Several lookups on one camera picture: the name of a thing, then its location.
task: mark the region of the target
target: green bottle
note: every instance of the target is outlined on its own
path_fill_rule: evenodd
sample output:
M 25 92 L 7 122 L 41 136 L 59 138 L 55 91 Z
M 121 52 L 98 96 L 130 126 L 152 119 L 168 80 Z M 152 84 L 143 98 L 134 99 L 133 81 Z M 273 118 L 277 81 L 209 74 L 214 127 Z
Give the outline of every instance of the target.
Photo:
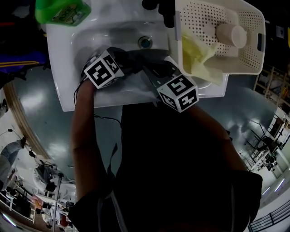
M 36 0 L 35 17 L 41 24 L 77 26 L 91 12 L 82 0 Z

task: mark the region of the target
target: sink basin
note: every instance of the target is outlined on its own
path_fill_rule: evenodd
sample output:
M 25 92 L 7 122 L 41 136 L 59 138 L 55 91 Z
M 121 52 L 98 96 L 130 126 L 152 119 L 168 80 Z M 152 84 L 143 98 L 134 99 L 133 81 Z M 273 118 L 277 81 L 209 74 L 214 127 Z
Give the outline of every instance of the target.
M 81 73 L 93 52 L 101 53 L 109 47 L 125 51 L 140 50 L 142 47 L 138 45 L 138 41 L 144 36 L 152 41 L 150 49 L 168 50 L 166 30 L 162 22 L 124 22 L 86 29 L 73 36 L 74 65 Z
M 143 9 L 141 0 L 87 0 L 87 3 L 92 12 L 77 27 L 47 25 L 49 58 L 63 111 L 74 110 L 73 94 L 80 82 L 81 70 L 94 51 L 110 46 L 138 50 L 141 49 L 138 40 L 143 36 L 152 40 L 151 49 L 168 50 L 168 29 L 157 9 Z M 224 77 L 222 87 L 203 86 L 199 97 L 223 96 L 226 82 Z M 94 107 L 153 102 L 157 96 L 141 71 L 97 90 Z

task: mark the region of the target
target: perforated basket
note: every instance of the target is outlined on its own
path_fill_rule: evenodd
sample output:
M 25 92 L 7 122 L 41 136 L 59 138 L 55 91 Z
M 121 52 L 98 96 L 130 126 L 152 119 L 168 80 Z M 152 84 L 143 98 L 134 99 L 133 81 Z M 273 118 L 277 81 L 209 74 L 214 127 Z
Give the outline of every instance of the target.
M 175 0 L 175 7 L 177 50 L 172 41 L 169 42 L 171 56 L 184 75 L 191 76 L 183 69 L 182 33 L 211 45 L 218 42 L 216 27 L 223 23 L 242 26 L 247 31 L 247 44 L 238 49 L 219 43 L 215 56 L 205 64 L 221 69 L 224 74 L 259 74 L 262 71 L 266 29 L 264 16 L 258 9 L 243 0 Z

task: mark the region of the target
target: drain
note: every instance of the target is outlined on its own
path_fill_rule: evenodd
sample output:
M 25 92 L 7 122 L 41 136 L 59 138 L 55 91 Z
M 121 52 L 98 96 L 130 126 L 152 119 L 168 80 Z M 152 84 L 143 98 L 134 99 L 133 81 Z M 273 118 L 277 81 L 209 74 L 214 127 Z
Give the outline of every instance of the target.
M 148 36 L 143 36 L 138 40 L 138 46 L 141 49 L 150 49 L 153 45 L 152 39 Z

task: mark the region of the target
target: gray floor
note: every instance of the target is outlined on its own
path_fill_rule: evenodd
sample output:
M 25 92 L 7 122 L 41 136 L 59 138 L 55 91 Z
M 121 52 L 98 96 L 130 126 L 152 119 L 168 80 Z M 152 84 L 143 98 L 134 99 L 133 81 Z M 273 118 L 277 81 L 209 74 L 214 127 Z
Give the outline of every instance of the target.
M 74 179 L 70 152 L 70 124 L 73 112 L 63 112 L 50 70 L 34 68 L 27 73 L 27 81 L 15 80 L 15 87 L 31 128 L 48 155 L 67 177 Z M 198 103 L 206 112 L 231 132 L 238 152 L 245 149 L 245 139 L 251 139 L 250 128 L 261 135 L 261 130 L 250 120 L 268 128 L 276 107 L 258 93 L 252 91 L 255 76 L 229 78 L 225 97 L 201 99 Z M 95 109 L 100 116 L 121 119 L 122 107 Z M 107 167 L 115 143 L 118 151 L 112 161 L 114 173 L 121 161 L 121 129 L 111 120 L 96 119 L 97 140 L 103 162 Z

